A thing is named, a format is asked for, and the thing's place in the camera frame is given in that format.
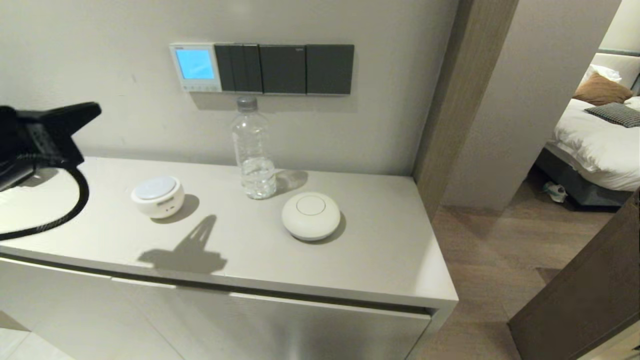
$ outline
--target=white wall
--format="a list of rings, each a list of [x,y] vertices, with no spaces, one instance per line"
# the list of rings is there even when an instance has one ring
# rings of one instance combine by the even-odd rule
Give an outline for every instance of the white wall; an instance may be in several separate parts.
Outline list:
[[[640,52],[640,0],[622,0],[600,48]]]
[[[262,96],[276,165],[409,174],[452,0],[0,1],[0,102],[97,101],[85,154],[232,164],[233,95],[184,93],[177,41],[355,44],[348,97]]]
[[[509,203],[619,2],[520,0],[443,204],[502,209]]]

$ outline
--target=plastic water bottle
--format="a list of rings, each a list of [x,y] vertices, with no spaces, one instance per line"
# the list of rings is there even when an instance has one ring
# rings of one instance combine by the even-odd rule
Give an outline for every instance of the plastic water bottle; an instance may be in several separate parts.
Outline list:
[[[258,112],[254,96],[239,97],[237,105],[232,132],[242,186],[250,198],[265,199],[276,192],[275,167],[266,151],[269,122]]]

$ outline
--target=bed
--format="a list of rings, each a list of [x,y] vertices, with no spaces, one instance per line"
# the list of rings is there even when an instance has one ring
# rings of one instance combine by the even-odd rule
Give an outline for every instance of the bed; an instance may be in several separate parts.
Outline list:
[[[618,71],[619,84],[638,95],[640,54],[598,53],[592,64]],[[536,166],[580,206],[619,207],[640,187],[640,127],[611,124],[585,111],[592,107],[569,102]]]

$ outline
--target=brown pillow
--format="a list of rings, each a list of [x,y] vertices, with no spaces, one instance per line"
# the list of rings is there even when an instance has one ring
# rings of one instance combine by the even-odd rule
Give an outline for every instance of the brown pillow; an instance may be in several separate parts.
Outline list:
[[[610,102],[623,103],[633,94],[628,88],[594,72],[584,84],[578,86],[573,98],[600,106]]]

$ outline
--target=bed frame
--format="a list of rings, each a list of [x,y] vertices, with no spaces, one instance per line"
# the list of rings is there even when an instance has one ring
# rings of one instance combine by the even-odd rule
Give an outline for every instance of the bed frame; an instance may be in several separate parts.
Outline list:
[[[591,63],[616,69],[622,77],[621,85],[632,89],[634,95],[640,92],[640,53],[600,49]],[[536,159],[536,166],[553,182],[561,184],[580,206],[621,207],[633,194],[606,189],[585,180],[571,165],[547,149],[543,149]]]

